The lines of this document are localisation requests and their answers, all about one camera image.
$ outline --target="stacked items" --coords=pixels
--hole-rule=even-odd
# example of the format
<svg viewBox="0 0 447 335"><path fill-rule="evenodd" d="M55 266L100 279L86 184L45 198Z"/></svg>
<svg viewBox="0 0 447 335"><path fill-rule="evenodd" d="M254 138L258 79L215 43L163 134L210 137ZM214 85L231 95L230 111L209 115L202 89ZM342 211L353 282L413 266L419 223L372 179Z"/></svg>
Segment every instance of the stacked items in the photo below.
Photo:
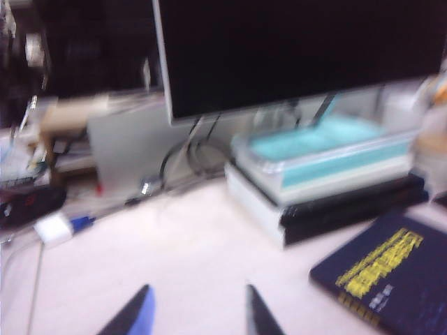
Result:
<svg viewBox="0 0 447 335"><path fill-rule="evenodd" d="M292 244L426 201L424 180L410 173L415 136L334 115L305 129L239 137L226 167L229 189L279 243Z"/></svg>

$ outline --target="black cable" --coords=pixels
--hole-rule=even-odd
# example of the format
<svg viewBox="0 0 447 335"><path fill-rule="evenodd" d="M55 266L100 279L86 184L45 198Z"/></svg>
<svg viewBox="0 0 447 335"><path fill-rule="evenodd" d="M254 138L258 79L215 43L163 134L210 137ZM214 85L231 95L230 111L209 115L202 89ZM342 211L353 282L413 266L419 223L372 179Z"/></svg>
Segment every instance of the black cable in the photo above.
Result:
<svg viewBox="0 0 447 335"><path fill-rule="evenodd" d="M214 120L214 122L213 122L213 124L212 124L212 126L211 126L211 129L210 129L210 131L208 132L208 135L207 135L207 140L209 140L210 138L211 138L211 134L212 134L212 132L214 131L214 129L216 128L216 126L217 126L217 122L219 122L219 119L221 118L221 114L219 113L218 115L217 115L217 117L216 117L216 119Z"/></svg>
<svg viewBox="0 0 447 335"><path fill-rule="evenodd" d="M160 165L159 170L159 178L161 181L161 190L162 191L172 191L178 187L184 187L184 186L192 186L194 184L198 184L204 180L213 179L217 177L223 176L223 165L217 165L213 167L207 166L207 163L203 162L203 158L199 158L200 152L203 149L203 147L209 146L214 147L217 151L220 151L224 157L229 158L228 150L226 150L225 146L222 145L220 142L216 140L211 139L211 135L213 134L217 123L220 119L220 114L216 117L214 120L208 134L206 137L200 137L196 139L190 140L188 143L188 146L186 147L186 161L188 163L189 168L191 169L193 176L191 177L185 177L183 179L180 179L176 181L173 185L169 186L166 181L166 166L168 164L168 161L172 158L174 154L181 151L182 148L184 148L185 141L177 143L174 147L172 147L168 153L163 158L163 161ZM191 130L189 131L189 135L192 134L192 132L196 129L198 126L198 122L200 119L197 119L196 122L191 127Z"/></svg>
<svg viewBox="0 0 447 335"><path fill-rule="evenodd" d="M313 126L317 126L320 123L321 117L324 115L324 113L326 113L326 111L330 107L330 104L334 101L336 95L337 94L328 94L325 97L323 103L321 104L320 108L316 112L314 119L312 120Z"/></svg>

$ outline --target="blue connector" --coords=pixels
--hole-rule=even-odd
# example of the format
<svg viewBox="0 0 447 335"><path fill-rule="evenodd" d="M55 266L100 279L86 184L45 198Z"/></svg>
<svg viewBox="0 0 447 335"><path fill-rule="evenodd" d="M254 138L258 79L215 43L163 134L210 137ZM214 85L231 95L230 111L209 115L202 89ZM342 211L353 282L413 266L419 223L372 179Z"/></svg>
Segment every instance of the blue connector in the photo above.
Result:
<svg viewBox="0 0 447 335"><path fill-rule="evenodd" d="M95 220L96 218L90 216L81 216L79 218L71 219L70 222L73 227L73 234L76 234L85 228L91 227Z"/></svg>

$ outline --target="book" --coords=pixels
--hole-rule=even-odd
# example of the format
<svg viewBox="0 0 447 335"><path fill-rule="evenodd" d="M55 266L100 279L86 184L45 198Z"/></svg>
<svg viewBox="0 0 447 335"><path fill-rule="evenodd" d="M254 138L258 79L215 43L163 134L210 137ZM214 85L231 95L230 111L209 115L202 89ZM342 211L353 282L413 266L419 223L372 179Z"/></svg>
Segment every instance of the book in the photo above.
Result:
<svg viewBox="0 0 447 335"><path fill-rule="evenodd" d="M366 221L393 209L425 202L424 181L416 175L361 188L331 198L293 206L276 204L236 165L227 164L228 189L260 226L281 246L350 224Z"/></svg>
<svg viewBox="0 0 447 335"><path fill-rule="evenodd" d="M382 216L310 271L358 317L392 334L447 334L447 235Z"/></svg>

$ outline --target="plastic container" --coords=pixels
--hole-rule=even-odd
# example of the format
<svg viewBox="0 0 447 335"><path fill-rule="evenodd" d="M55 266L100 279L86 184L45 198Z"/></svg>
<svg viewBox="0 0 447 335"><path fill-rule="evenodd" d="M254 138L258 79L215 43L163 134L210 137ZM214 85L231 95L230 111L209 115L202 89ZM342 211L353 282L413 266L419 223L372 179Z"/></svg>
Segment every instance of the plastic container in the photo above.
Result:
<svg viewBox="0 0 447 335"><path fill-rule="evenodd" d="M236 137L232 150L236 164L257 184L280 194L399 157L404 174L411 167L409 151L417 134L415 130L390 134L379 123L333 115L314 127Z"/></svg>

